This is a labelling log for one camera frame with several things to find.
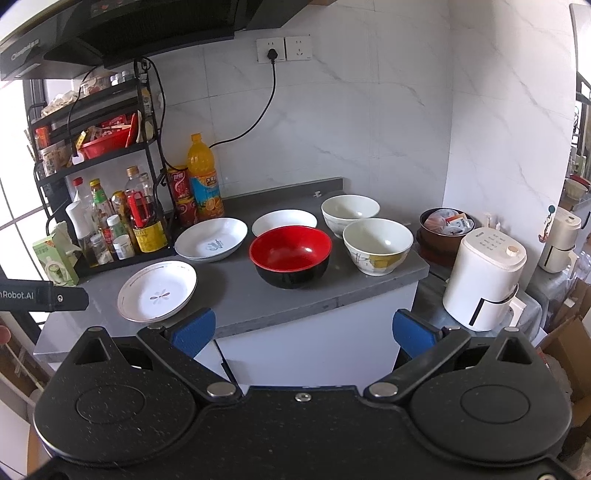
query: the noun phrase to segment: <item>white air fryer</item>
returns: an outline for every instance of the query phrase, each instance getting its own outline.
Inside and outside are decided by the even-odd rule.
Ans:
[[[525,247],[492,228],[476,228],[460,243],[443,306],[470,330],[486,332],[513,311],[517,325],[525,303],[515,295],[527,260]]]
[[[573,250],[580,230],[581,219],[558,207],[538,265],[548,273],[562,272],[568,267],[570,276],[579,258]]]

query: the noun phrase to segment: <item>metal screw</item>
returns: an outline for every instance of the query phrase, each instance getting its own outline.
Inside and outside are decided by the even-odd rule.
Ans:
[[[369,393],[375,398],[393,397],[398,393],[398,387],[389,382],[377,382],[369,386]]]
[[[310,400],[312,400],[312,395],[310,395],[309,393],[298,393],[298,394],[295,396],[295,399],[296,399],[297,401],[301,401],[301,402],[307,402],[307,401],[310,401]]]
[[[215,382],[208,386],[207,393],[213,398],[231,397],[236,393],[236,385],[230,382]]]

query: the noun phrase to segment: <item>black power cord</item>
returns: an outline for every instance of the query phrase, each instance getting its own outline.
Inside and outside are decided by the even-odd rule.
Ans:
[[[256,120],[256,122],[254,122],[252,127],[250,127],[248,130],[246,130],[242,135],[238,135],[237,137],[230,138],[228,140],[222,140],[220,142],[215,142],[214,144],[209,145],[209,148],[213,148],[213,147],[215,147],[217,145],[221,145],[223,143],[230,143],[230,142],[233,142],[234,140],[238,140],[238,139],[244,137],[244,135],[251,132],[252,129],[258,125],[258,122],[261,121],[261,119],[263,118],[263,116],[267,112],[267,109],[269,108],[269,105],[271,104],[273,97],[275,96],[275,90],[277,88],[277,74],[275,73],[275,59],[277,58],[277,56],[278,56],[277,50],[275,50],[274,48],[271,48],[269,50],[269,52],[267,52],[267,58],[269,60],[271,60],[271,66],[273,67],[273,91],[271,92],[271,96],[269,97],[269,101],[267,102],[265,109],[262,111],[261,116]]]
[[[70,132],[70,120],[72,119],[72,110],[74,109],[74,107],[78,103],[78,100],[80,100],[80,94],[82,93],[82,85],[84,85],[84,82],[88,78],[88,75],[90,75],[92,72],[94,72],[96,70],[96,68],[97,67],[92,67],[88,72],[86,72],[86,75],[84,75],[84,78],[82,79],[82,81],[80,82],[80,86],[78,87],[78,96],[76,97],[76,100],[74,100],[74,103],[71,105],[70,110],[68,111],[68,120],[66,122],[66,131],[68,133],[68,139],[70,139],[70,137],[72,136],[72,134]],[[72,143],[72,154],[74,154],[74,152],[76,152],[76,149],[74,149],[76,142],[73,140],[70,140],[70,141]]]
[[[162,117],[160,118],[160,126],[158,127],[159,130],[159,135],[160,138],[162,138],[162,127],[164,126],[164,117],[166,116],[166,96],[164,95],[164,88],[162,87],[162,80],[160,80],[160,74],[158,72],[158,67],[156,66],[156,64],[149,58],[147,57],[142,57],[142,60],[145,60],[146,62],[148,62],[148,70],[150,69],[150,67],[154,68],[154,73],[156,74],[156,79],[158,80],[158,85],[160,87],[160,94],[162,95]],[[187,170],[186,168],[177,168],[172,166],[170,163],[168,163],[168,161],[166,160],[166,157],[164,156],[163,152],[160,152],[160,156],[162,158],[162,160],[164,161],[164,163],[166,164],[166,166],[168,168],[170,168],[171,170],[174,171],[185,171]]]

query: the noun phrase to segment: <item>white ceramic bowl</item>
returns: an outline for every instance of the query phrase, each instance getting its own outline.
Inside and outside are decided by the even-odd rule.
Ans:
[[[338,238],[343,238],[343,230],[354,221],[375,217],[378,213],[379,203],[361,195],[339,195],[322,204],[324,221]]]
[[[252,224],[252,233],[261,236],[263,233],[288,225],[303,225],[316,228],[318,220],[310,212],[304,210],[276,210],[256,219]]]
[[[160,322],[180,312],[196,286],[197,274],[191,265],[177,260],[155,263],[125,282],[117,310],[132,322]]]
[[[233,254],[248,233],[235,218],[214,218],[185,230],[174,244],[177,253],[192,262],[216,262]]]
[[[345,228],[343,240],[357,268],[366,275],[380,277],[404,261],[414,238],[401,223],[364,218]]]
[[[573,200],[580,200],[588,191],[585,185],[572,179],[566,179],[564,181],[564,188],[566,188],[566,195],[571,197]]]

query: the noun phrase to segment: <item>cardboard box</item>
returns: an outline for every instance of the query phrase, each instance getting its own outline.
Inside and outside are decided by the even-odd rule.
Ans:
[[[59,287],[78,285],[79,278],[74,270],[71,259],[66,255],[54,237],[56,233],[33,244],[33,251],[41,262],[47,277]]]
[[[573,424],[563,446],[568,456],[591,434],[591,339],[581,320],[571,317],[549,333],[538,348],[558,360],[573,389]]]

